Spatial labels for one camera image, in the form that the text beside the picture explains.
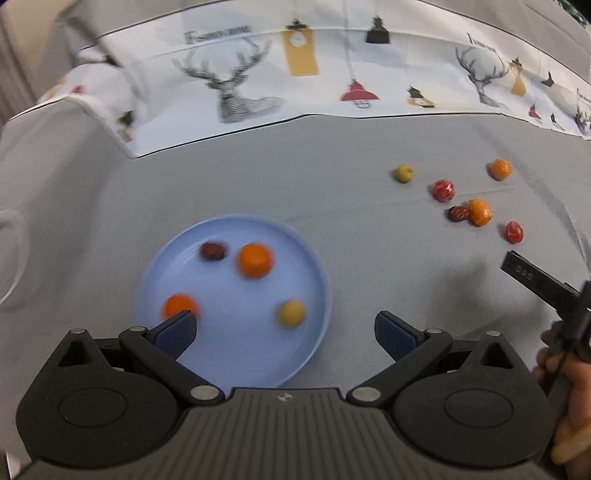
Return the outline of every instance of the blue plate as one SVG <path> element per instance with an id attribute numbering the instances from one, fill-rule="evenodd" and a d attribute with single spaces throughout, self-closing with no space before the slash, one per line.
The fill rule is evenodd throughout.
<path id="1" fill-rule="evenodd" d="M 206 241 L 224 242 L 228 256 L 202 260 L 199 246 Z M 268 245 L 275 257 L 273 270 L 259 280 L 236 266 L 238 251 L 251 242 Z M 328 275 L 308 243 L 288 226 L 254 215 L 206 220 L 165 245 L 139 287 L 138 323 L 156 326 L 176 293 L 193 296 L 201 308 L 197 339 L 178 361 L 226 393 L 279 387 L 293 377 L 320 345 L 332 305 Z M 308 311 L 292 329 L 276 318 L 289 299 L 302 300 Z"/>

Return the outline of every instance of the orange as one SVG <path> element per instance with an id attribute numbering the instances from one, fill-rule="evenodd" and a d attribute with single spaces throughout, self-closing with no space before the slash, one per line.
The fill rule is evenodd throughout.
<path id="1" fill-rule="evenodd" d="M 468 210 L 470 212 L 470 221 L 476 226 L 483 226 L 491 221 L 492 209 L 485 200 L 470 200 Z"/>
<path id="2" fill-rule="evenodd" d="M 174 317 L 178 312 L 183 310 L 191 310 L 195 318 L 199 318 L 200 310 L 199 304 L 186 293 L 177 293 L 170 297 L 164 305 L 162 305 L 162 315 L 164 320 Z"/>
<path id="3" fill-rule="evenodd" d="M 513 167 L 509 160 L 505 158 L 497 158 L 494 162 L 488 165 L 488 171 L 491 177 L 496 181 L 503 181 L 513 173 Z"/>
<path id="4" fill-rule="evenodd" d="M 263 244 L 248 244 L 237 257 L 238 268 L 247 278 L 262 278 L 273 268 L 273 252 Z"/>

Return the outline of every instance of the red date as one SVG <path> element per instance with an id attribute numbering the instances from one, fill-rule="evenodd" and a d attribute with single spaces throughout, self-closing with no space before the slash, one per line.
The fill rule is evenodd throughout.
<path id="1" fill-rule="evenodd" d="M 470 211 L 468 210 L 468 207 L 464 206 L 455 206 L 447 211 L 447 217 L 452 222 L 463 222 L 469 215 Z"/>
<path id="2" fill-rule="evenodd" d="M 221 242 L 205 242 L 199 249 L 199 255 L 204 260 L 223 260 L 227 254 L 228 250 Z"/>

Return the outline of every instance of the black handheld tool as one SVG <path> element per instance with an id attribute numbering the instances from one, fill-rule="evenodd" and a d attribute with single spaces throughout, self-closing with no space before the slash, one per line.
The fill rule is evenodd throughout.
<path id="1" fill-rule="evenodd" d="M 561 321 L 552 325 L 551 338 L 548 340 L 551 354 L 576 352 L 582 360 L 591 363 L 591 282 L 585 281 L 579 293 L 515 251 L 507 252 L 501 270 L 556 310 Z M 542 383 L 542 389 L 554 409 L 556 422 L 567 410 L 572 388 L 570 380 L 561 373 L 561 365 L 554 375 L 548 375 Z M 553 442 L 550 442 L 541 463 L 553 475 L 564 477 L 563 469 L 556 467 L 550 459 L 552 447 Z"/>

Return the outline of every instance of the human hand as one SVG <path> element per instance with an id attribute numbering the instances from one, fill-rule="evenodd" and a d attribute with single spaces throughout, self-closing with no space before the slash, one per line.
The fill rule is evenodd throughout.
<path id="1" fill-rule="evenodd" d="M 549 345 L 550 330 L 542 333 L 541 339 Z M 536 358 L 538 366 L 532 372 L 536 380 L 541 382 L 549 373 L 556 373 L 563 358 L 564 353 L 550 355 L 548 348 L 542 348 Z M 591 364 L 569 353 L 561 372 L 572 382 L 573 390 L 567 414 L 554 433 L 552 460 L 565 464 L 569 480 L 586 480 L 591 478 Z"/>

